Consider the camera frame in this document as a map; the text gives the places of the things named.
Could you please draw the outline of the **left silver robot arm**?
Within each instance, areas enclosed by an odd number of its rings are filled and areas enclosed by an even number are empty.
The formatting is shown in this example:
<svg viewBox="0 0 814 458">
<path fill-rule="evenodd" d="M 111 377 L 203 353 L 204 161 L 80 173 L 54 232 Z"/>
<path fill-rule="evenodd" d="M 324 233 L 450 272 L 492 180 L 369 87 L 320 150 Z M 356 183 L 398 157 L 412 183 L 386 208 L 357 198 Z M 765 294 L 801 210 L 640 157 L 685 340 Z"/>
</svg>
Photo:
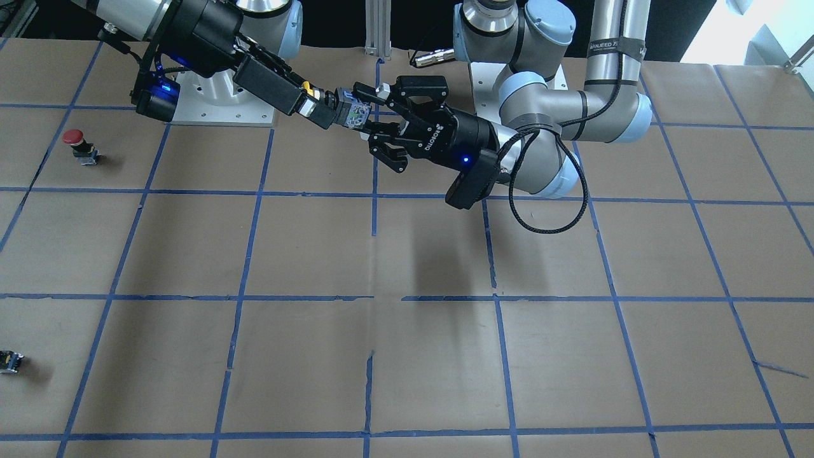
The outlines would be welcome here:
<svg viewBox="0 0 814 458">
<path fill-rule="evenodd" d="M 342 95 L 387 105 L 402 117 L 355 126 L 370 153 L 397 173 L 411 158 L 457 171 L 448 205 L 470 209 L 497 183 L 556 199 L 578 178 L 559 142 L 633 142 L 648 130 L 652 104 L 637 91 L 648 18 L 648 1 L 596 1 L 584 88 L 556 90 L 551 82 L 576 28 L 564 4 L 457 4 L 455 58 L 504 66 L 497 81 L 485 84 L 497 96 L 494 120 L 448 106 L 442 76 L 399 76 L 377 88 L 357 83 Z"/>
</svg>

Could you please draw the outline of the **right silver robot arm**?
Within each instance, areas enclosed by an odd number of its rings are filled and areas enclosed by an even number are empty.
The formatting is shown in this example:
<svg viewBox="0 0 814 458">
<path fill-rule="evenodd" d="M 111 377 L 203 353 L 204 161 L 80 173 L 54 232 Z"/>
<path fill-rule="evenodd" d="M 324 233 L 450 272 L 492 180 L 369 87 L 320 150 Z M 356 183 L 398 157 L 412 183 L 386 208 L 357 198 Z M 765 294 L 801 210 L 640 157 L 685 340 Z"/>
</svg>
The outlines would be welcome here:
<svg viewBox="0 0 814 458">
<path fill-rule="evenodd" d="M 174 118 L 181 87 L 163 55 L 199 76 L 232 70 L 236 84 L 285 115 L 309 117 L 316 101 L 287 60 L 301 41 L 298 1 L 79 1 L 105 22 L 99 39 L 130 52 L 118 32 L 148 42 L 131 90 L 137 113 Z"/>
</svg>

